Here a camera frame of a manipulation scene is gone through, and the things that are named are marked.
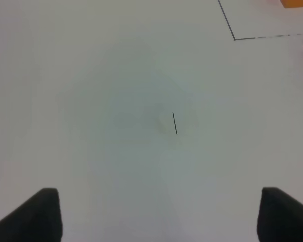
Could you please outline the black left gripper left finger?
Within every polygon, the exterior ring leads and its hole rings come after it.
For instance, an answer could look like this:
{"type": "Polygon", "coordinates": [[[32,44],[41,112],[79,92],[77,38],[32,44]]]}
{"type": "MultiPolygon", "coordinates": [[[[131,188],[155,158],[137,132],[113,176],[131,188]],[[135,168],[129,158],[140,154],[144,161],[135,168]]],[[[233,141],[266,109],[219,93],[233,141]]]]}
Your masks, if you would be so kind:
{"type": "Polygon", "coordinates": [[[0,241],[61,241],[59,192],[43,188],[0,220],[0,241]]]}

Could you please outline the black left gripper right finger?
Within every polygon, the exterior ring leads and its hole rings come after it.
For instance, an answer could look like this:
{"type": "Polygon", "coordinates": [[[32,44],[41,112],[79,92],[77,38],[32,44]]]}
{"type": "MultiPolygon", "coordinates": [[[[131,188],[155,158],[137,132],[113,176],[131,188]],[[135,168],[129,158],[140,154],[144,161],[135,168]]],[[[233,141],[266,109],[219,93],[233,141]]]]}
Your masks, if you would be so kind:
{"type": "Polygon", "coordinates": [[[303,242],[303,204],[277,187],[262,188],[259,241],[303,242]]]}

